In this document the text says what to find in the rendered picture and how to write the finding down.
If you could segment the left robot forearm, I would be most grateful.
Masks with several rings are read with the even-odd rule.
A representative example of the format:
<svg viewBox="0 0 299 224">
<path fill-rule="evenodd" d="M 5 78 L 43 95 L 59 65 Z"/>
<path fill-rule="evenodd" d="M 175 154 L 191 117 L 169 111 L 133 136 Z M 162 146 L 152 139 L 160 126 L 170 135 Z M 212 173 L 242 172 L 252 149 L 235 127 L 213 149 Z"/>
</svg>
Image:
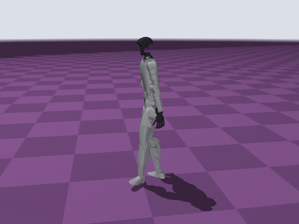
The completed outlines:
<svg viewBox="0 0 299 224">
<path fill-rule="evenodd" d="M 162 112 L 163 108 L 162 108 L 162 102 L 161 102 L 161 91 L 160 88 L 157 84 L 154 85 L 153 87 L 155 93 L 153 93 L 153 97 L 154 97 L 154 105 L 155 107 L 158 109 L 158 112 Z"/>
</svg>

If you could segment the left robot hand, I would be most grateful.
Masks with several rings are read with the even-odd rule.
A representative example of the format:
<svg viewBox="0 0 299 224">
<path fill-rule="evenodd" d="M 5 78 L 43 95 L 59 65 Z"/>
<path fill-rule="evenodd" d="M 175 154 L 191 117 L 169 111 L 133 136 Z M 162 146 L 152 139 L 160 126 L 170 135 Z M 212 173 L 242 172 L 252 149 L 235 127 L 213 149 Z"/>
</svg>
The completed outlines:
<svg viewBox="0 0 299 224">
<path fill-rule="evenodd" d="M 155 124 L 155 122 L 157 122 L 157 126 L 155 127 L 156 129 L 158 128 L 162 128 L 164 126 L 164 117 L 162 115 L 163 112 L 158 112 L 158 109 L 156 108 L 156 119 L 153 123 L 153 125 Z"/>
</svg>

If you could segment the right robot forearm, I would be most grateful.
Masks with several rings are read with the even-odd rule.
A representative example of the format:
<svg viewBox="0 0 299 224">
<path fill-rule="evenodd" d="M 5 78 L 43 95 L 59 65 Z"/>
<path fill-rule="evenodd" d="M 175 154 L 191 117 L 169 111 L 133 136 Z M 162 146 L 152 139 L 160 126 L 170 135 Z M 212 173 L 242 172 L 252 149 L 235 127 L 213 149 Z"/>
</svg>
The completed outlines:
<svg viewBox="0 0 299 224">
<path fill-rule="evenodd" d="M 143 89 L 143 93 L 144 93 L 144 99 L 147 99 L 147 92 L 145 92 L 144 87 L 142 89 Z"/>
</svg>

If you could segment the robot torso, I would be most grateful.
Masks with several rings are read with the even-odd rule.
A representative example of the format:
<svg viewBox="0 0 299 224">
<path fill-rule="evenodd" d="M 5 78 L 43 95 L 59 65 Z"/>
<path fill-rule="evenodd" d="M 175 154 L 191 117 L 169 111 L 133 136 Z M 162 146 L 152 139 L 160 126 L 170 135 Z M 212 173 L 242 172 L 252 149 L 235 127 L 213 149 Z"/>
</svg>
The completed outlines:
<svg viewBox="0 0 299 224">
<path fill-rule="evenodd" d="M 147 64 L 147 61 L 154 61 L 157 64 L 157 61 L 156 61 L 156 59 L 150 58 L 148 56 L 145 58 L 146 58 L 145 60 L 142 59 L 140 62 L 140 74 L 141 74 L 144 90 L 145 90 L 145 92 L 147 92 L 147 99 L 145 100 L 145 103 L 144 103 L 144 108 L 147 108 L 147 107 L 150 107 L 150 105 L 154 105 L 155 101 L 154 101 L 154 97 L 153 97 L 154 92 L 151 92 L 149 89 L 150 85 L 152 84 L 152 81 L 150 79 L 149 71 L 147 70 L 146 64 Z M 157 75 L 158 75 L 158 66 L 157 66 Z"/>
</svg>

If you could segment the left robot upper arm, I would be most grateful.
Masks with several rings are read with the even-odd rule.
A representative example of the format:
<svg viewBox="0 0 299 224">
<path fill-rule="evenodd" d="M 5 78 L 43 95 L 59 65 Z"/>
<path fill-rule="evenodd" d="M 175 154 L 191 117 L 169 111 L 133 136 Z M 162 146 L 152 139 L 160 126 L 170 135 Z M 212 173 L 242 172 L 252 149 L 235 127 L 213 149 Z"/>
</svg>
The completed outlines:
<svg viewBox="0 0 299 224">
<path fill-rule="evenodd" d="M 150 79 L 152 81 L 152 84 L 150 85 L 149 90 L 151 92 L 155 92 L 153 89 L 154 85 L 157 84 L 159 86 L 158 75 L 157 75 L 157 64 L 154 61 L 147 61 L 146 66 L 147 66 L 147 70 L 149 71 Z"/>
</svg>

